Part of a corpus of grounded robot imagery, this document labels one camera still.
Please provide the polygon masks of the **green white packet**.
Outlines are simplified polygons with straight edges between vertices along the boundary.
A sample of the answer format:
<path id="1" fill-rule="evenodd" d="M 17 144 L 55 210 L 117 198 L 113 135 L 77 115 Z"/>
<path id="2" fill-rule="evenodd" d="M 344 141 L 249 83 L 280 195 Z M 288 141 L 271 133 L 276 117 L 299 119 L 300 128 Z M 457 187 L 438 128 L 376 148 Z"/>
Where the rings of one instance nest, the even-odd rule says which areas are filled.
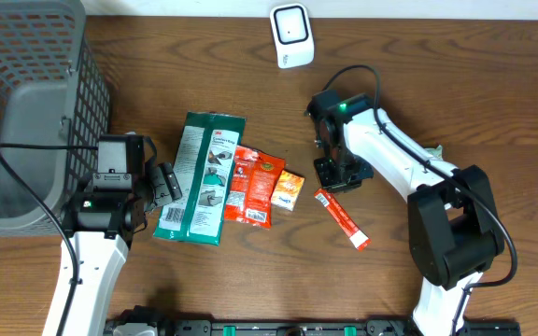
<path id="1" fill-rule="evenodd" d="M 155 238 L 219 245 L 235 152 L 245 127 L 243 117 L 187 114 L 174 164 L 182 198 L 163 207 Z"/>

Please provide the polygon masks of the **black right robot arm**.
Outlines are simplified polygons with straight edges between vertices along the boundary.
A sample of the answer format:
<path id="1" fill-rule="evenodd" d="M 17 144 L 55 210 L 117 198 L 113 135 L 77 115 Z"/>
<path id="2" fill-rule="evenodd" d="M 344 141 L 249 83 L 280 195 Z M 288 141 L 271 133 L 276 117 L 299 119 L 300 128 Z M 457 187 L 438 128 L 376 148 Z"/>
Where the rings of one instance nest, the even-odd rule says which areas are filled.
<path id="1" fill-rule="evenodd" d="M 504 251 L 487 175 L 475 165 L 459 169 L 431 154 L 365 94 L 343 100 L 324 90 L 305 113 L 324 151 L 314 162 L 324 190 L 346 192 L 381 174 L 407 204 L 409 249 L 423 277 L 408 331 L 467 331 L 464 289 L 478 283 Z"/>

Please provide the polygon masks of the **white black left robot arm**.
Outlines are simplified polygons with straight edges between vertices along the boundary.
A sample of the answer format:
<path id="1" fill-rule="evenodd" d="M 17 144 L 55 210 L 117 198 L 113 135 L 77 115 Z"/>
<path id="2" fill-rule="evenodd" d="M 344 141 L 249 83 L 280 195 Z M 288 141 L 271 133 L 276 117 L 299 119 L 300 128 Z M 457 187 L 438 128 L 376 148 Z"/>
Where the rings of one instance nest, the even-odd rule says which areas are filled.
<path id="1" fill-rule="evenodd" d="M 63 207 L 60 271 L 46 335 L 101 335 L 114 286 L 147 215 L 181 198 L 171 163 L 144 135 L 103 135 L 96 165 Z"/>

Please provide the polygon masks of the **red stick packet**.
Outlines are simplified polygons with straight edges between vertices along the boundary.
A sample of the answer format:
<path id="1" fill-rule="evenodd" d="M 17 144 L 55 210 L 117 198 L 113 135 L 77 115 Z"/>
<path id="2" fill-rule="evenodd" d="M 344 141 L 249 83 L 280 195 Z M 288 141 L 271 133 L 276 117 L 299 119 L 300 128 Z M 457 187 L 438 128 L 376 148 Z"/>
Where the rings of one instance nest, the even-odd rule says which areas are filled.
<path id="1" fill-rule="evenodd" d="M 325 189 L 318 189 L 314 196 L 327 209 L 357 250 L 362 251 L 371 243 L 371 239 L 352 220 L 347 211 L 330 192 Z"/>

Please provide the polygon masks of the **mint green snack packet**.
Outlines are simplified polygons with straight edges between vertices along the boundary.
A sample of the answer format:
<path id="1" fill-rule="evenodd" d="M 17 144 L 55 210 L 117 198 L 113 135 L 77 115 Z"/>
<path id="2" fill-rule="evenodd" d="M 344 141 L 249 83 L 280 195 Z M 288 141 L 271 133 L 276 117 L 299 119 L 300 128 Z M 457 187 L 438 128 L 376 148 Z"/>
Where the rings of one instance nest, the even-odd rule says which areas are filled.
<path id="1" fill-rule="evenodd" d="M 425 147 L 426 161 L 443 161 L 443 146 Z"/>

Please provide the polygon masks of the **orange white small packet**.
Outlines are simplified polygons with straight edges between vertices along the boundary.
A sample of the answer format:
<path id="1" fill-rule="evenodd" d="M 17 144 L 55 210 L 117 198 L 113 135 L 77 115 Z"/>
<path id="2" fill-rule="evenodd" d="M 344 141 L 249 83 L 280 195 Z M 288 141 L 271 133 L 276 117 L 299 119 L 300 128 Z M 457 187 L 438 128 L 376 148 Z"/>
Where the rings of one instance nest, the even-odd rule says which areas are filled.
<path id="1" fill-rule="evenodd" d="M 271 204 L 288 211 L 293 211 L 304 185 L 302 176 L 283 170 L 276 182 Z"/>

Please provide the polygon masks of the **red snack bag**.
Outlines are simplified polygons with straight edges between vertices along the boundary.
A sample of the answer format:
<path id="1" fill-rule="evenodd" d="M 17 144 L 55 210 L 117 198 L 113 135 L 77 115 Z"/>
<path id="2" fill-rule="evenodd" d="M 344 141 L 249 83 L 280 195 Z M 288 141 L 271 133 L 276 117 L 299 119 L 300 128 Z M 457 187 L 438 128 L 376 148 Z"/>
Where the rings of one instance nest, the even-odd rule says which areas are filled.
<path id="1" fill-rule="evenodd" d="M 279 157 L 238 146 L 224 219 L 270 229 L 271 197 L 284 167 Z"/>

